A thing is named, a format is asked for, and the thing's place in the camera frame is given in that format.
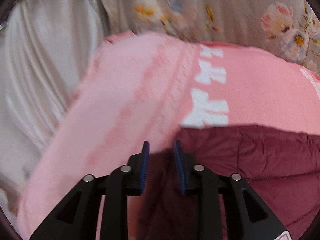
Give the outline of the maroon puffer jacket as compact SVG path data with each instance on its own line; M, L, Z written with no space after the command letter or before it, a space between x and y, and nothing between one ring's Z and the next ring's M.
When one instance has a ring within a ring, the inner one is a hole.
M211 169L240 174L293 239L319 239L319 136L264 126L183 128L184 152ZM174 154L150 155L135 239L193 239L196 200L179 188Z

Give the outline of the grey floral bedsheet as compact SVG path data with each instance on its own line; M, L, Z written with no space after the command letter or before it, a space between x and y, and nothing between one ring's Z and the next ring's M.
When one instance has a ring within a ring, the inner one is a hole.
M110 32L264 49L319 73L319 0L101 0Z

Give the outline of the white satin curtain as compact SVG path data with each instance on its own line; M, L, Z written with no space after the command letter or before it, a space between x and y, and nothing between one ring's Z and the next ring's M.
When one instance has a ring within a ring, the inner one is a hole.
M100 0L13 0L1 23L1 208L16 202L107 33Z

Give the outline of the pink printed blanket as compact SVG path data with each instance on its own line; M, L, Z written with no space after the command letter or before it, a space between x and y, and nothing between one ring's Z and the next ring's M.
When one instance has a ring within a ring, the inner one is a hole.
M319 76L268 51L123 33L98 49L18 206L23 239L86 174L158 152L181 127L260 124L319 133Z

